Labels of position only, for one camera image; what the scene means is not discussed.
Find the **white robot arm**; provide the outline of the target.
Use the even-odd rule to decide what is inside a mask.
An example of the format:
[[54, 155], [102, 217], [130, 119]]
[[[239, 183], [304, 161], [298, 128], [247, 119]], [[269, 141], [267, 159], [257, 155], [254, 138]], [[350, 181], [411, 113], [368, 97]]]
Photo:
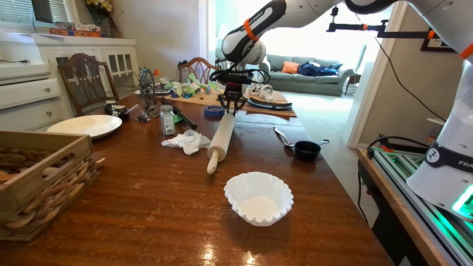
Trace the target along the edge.
[[448, 106], [445, 124], [427, 146], [420, 167], [406, 178], [421, 199], [473, 220], [473, 0], [269, 0], [221, 41], [230, 62], [258, 62], [258, 38], [275, 28], [301, 28], [343, 1], [357, 14], [377, 13], [405, 1], [462, 60], [455, 88], [437, 103]]

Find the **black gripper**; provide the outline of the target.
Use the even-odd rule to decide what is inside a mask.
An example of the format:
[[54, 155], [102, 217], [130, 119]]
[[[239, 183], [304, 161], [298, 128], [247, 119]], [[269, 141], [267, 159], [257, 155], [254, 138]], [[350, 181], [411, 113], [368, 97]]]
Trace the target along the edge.
[[219, 71], [216, 79], [224, 85], [224, 91], [217, 96], [220, 106], [224, 113], [236, 115], [239, 109], [244, 107], [247, 99], [242, 96], [242, 85], [250, 84], [251, 78], [247, 73], [235, 71]]

